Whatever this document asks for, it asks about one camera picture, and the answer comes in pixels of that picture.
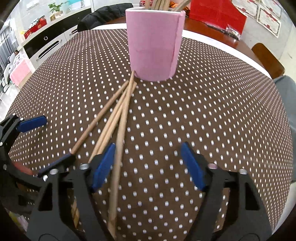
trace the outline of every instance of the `screw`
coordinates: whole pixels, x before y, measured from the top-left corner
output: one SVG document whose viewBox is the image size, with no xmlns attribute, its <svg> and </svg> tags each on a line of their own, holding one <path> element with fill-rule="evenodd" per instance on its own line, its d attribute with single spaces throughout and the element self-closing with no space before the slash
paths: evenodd
<svg viewBox="0 0 296 241">
<path fill-rule="evenodd" d="M 218 168 L 217 165 L 216 165 L 215 163 L 209 163 L 209 164 L 207 165 L 207 167 L 208 167 L 209 169 L 217 169 L 217 168 Z"/>
<path fill-rule="evenodd" d="M 49 171 L 49 174 L 51 174 L 51 175 L 55 175 L 55 174 L 57 174 L 58 172 L 59 172 L 58 169 L 51 169 L 51 170 Z"/>
<path fill-rule="evenodd" d="M 81 164 L 79 167 L 80 170 L 86 170 L 88 168 L 89 168 L 89 164 L 87 164 L 87 163 Z"/>
<path fill-rule="evenodd" d="M 248 174 L 248 171 L 246 169 L 240 169 L 239 173 L 243 174 L 243 175 L 246 175 L 246 174 Z"/>
</svg>

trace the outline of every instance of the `certificate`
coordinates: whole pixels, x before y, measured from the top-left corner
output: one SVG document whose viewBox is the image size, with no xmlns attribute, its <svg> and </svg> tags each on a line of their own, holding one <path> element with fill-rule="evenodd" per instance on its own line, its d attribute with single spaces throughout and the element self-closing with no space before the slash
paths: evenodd
<svg viewBox="0 0 296 241">
<path fill-rule="evenodd" d="M 258 2 L 255 0 L 232 0 L 234 6 L 236 6 L 242 12 L 248 14 L 250 17 L 256 19 L 258 14 Z"/>
<path fill-rule="evenodd" d="M 264 9 L 263 6 L 259 7 L 257 22 L 265 27 L 274 36 L 276 36 L 277 38 L 279 37 L 281 22 L 277 18 L 275 18 L 267 9 Z"/>
<path fill-rule="evenodd" d="M 271 14 L 275 15 L 278 19 L 281 19 L 281 6 L 275 0 L 260 0 L 265 5 Z"/>
</svg>

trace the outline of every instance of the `pink cup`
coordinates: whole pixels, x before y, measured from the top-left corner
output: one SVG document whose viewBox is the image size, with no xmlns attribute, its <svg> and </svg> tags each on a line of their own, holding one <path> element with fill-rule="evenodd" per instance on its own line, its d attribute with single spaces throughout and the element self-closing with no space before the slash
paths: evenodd
<svg viewBox="0 0 296 241">
<path fill-rule="evenodd" d="M 126 10 L 128 49 L 136 77 L 161 81 L 175 74 L 184 21 L 184 11 Z"/>
</svg>

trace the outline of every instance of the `chopstick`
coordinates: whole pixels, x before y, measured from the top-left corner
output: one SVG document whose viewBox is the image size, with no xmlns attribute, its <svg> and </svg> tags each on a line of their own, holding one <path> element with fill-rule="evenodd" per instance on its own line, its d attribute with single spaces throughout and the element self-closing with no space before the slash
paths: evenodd
<svg viewBox="0 0 296 241">
<path fill-rule="evenodd" d="M 128 84 L 128 93 L 124 101 L 122 115 L 120 118 L 118 132 L 117 132 L 116 150 L 115 150 L 114 165 L 113 165 L 112 179 L 111 179 L 111 193 L 109 197 L 109 220 L 108 220 L 108 229 L 110 234 L 113 237 L 116 236 L 115 227 L 116 227 L 116 216 L 117 216 L 120 165 L 122 162 L 123 143 L 124 143 L 125 132 L 126 132 L 126 120 L 128 116 L 129 103 L 130 103 L 131 94 L 132 94 L 134 74 L 135 74 L 135 71 L 132 72 L 131 78 Z"/>
<path fill-rule="evenodd" d="M 89 133 L 92 131 L 92 129 L 96 126 L 98 121 L 102 118 L 102 116 L 107 112 L 107 110 L 110 108 L 110 106 L 113 104 L 113 102 L 118 98 L 118 96 L 125 90 L 125 88 L 128 85 L 128 81 L 126 81 L 119 90 L 116 91 L 116 93 L 112 96 L 112 98 L 105 104 L 103 109 L 98 113 L 98 115 L 92 120 L 90 125 L 87 127 L 87 129 L 84 131 L 84 133 L 81 135 L 81 137 L 78 139 L 78 141 L 75 143 L 74 147 L 71 149 L 71 154 L 75 154 L 79 147 L 82 145 L 82 143 L 85 141 Z M 79 211 L 77 209 L 77 201 L 74 199 L 72 209 L 71 209 L 72 218 L 74 220 L 74 225 L 77 227 L 79 222 Z"/>
<path fill-rule="evenodd" d="M 173 9 L 173 12 L 180 12 L 183 8 L 186 7 L 187 4 L 189 4 L 191 0 L 183 0 L 180 4 L 178 4 L 177 7 Z"/>
<path fill-rule="evenodd" d="M 150 0 L 145 0 L 145 9 L 150 9 Z"/>
<path fill-rule="evenodd" d="M 117 111 L 118 111 L 118 108 L 119 108 L 120 104 L 123 102 L 123 100 L 124 100 L 124 98 L 125 98 L 125 96 L 126 96 L 127 91 L 128 91 L 128 90 L 126 89 L 126 90 L 123 92 L 123 94 L 121 95 L 119 101 L 117 102 L 117 104 L 116 104 L 116 106 L 115 106 L 113 112 L 111 113 L 110 117 L 108 118 L 108 121 L 107 121 L 107 123 L 105 124 L 105 127 L 104 127 L 104 129 L 102 130 L 102 132 L 101 132 L 101 134 L 100 134 L 100 137 L 99 137 L 98 141 L 96 142 L 96 145 L 95 145 L 95 147 L 94 147 L 94 149 L 93 149 L 93 151 L 92 151 L 92 154 L 91 154 L 91 156 L 90 156 L 90 158 L 89 158 L 89 162 L 88 162 L 88 163 L 90 163 L 91 160 L 94 158 L 94 156 L 98 153 L 98 149 L 100 148 L 100 145 L 101 145 L 101 143 L 102 143 L 102 140 L 104 139 L 105 134 L 106 134 L 107 130 L 109 129 L 109 126 L 111 125 L 111 122 L 112 122 L 114 116 L 116 115 L 116 113 L 117 113 Z"/>
<path fill-rule="evenodd" d="M 165 0 L 165 1 L 163 2 L 162 10 L 163 10 L 163 11 L 168 11 L 169 8 L 170 8 L 170 0 Z"/>
<path fill-rule="evenodd" d="M 128 81 L 126 81 L 121 88 L 116 91 L 116 93 L 112 96 L 112 98 L 105 104 L 103 109 L 98 113 L 95 119 L 92 120 L 90 125 L 87 127 L 87 129 L 84 131 L 84 133 L 81 135 L 79 140 L 76 142 L 74 147 L 71 149 L 71 154 L 75 154 L 76 151 L 79 149 L 79 147 L 82 145 L 82 143 L 85 141 L 89 133 L 92 131 L 92 129 L 96 126 L 98 121 L 102 118 L 102 116 L 107 112 L 107 110 L 110 108 L 110 106 L 113 104 L 113 102 L 118 98 L 118 96 L 125 90 L 125 88 L 128 85 Z"/>
<path fill-rule="evenodd" d="M 148 0 L 145 0 L 145 9 L 149 9 Z M 183 0 L 176 8 L 174 8 L 173 12 L 180 12 L 182 9 L 191 2 L 191 0 Z M 151 6 L 151 10 L 162 10 L 168 11 L 170 8 L 170 0 L 154 0 Z"/>
<path fill-rule="evenodd" d="M 132 93 L 134 92 L 136 86 L 137 86 L 137 83 L 134 83 Z M 124 107 L 124 103 L 121 103 L 121 105 L 119 107 L 119 110 L 117 111 L 115 117 L 112 120 L 112 123 L 111 123 L 110 127 L 108 128 L 108 132 L 106 133 L 106 135 L 104 137 L 104 140 L 102 141 L 97 154 L 103 153 L 104 149 L 108 145 L 109 140 L 111 139 L 111 136 L 112 136 L 112 134 L 113 134 L 113 132 L 114 132 L 114 130 L 116 128 L 116 125 L 117 125 L 117 123 L 119 121 L 119 118 L 120 118 L 120 116 L 122 114 L 123 107 Z"/>
</svg>

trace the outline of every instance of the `table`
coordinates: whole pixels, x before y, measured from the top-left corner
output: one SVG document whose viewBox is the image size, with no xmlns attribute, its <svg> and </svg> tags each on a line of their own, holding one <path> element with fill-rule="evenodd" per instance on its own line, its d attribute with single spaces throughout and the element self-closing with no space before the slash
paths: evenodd
<svg viewBox="0 0 296 241">
<path fill-rule="evenodd" d="M 191 38 L 183 38 L 171 80 L 136 80 L 118 187 L 118 240 L 185 238 L 204 195 L 180 157 L 184 141 L 223 169 L 247 169 L 272 229 L 284 208 L 292 175 L 292 140 L 273 81 L 259 64 L 229 46 L 218 47 L 257 69 L 195 40 L 216 45 L 213 39 L 183 34 Z M 36 70 L 12 104 L 8 114 L 44 114 L 48 125 L 20 135 L 11 159 L 36 173 L 67 153 L 130 74 L 125 29 L 78 33 Z M 109 115 L 78 150 L 76 166 L 88 161 Z M 110 177 L 105 181 L 94 198 L 106 222 Z M 224 189 L 216 231 L 223 225 L 228 194 Z"/>
<path fill-rule="evenodd" d="M 107 24 L 116 24 L 116 23 L 126 23 L 126 18 L 125 17 L 117 18 L 115 20 L 108 22 Z M 242 40 L 237 41 L 236 39 L 220 32 L 216 29 L 210 28 L 209 26 L 207 26 L 203 22 L 196 21 L 196 20 L 190 19 L 190 18 L 185 19 L 184 29 L 194 32 L 194 33 L 202 34 L 204 36 L 210 37 L 215 40 L 218 40 L 221 43 L 224 43 L 224 44 L 238 50 L 239 52 L 245 54 L 246 56 L 248 56 L 249 58 L 251 58 L 252 60 L 254 60 L 255 62 L 257 62 L 258 64 L 260 64 L 263 67 L 262 63 L 257 58 L 257 56 Z"/>
</svg>

